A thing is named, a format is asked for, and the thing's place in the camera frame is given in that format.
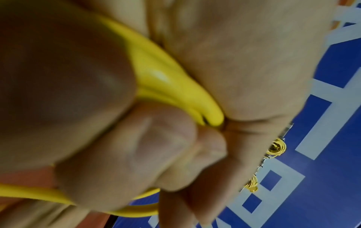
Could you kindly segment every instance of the reddish-brown surface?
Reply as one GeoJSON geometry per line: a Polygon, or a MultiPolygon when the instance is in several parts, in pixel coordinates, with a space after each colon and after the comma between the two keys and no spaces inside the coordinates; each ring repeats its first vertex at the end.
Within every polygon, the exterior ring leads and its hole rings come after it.
{"type": "MultiPolygon", "coordinates": [[[[0,175],[0,183],[30,187],[56,187],[53,168],[50,166],[37,170],[0,175]]],[[[19,201],[21,199],[0,197],[0,205],[13,204],[19,201]]],[[[104,228],[108,218],[109,215],[104,213],[90,213],[77,228],[104,228]]]]}

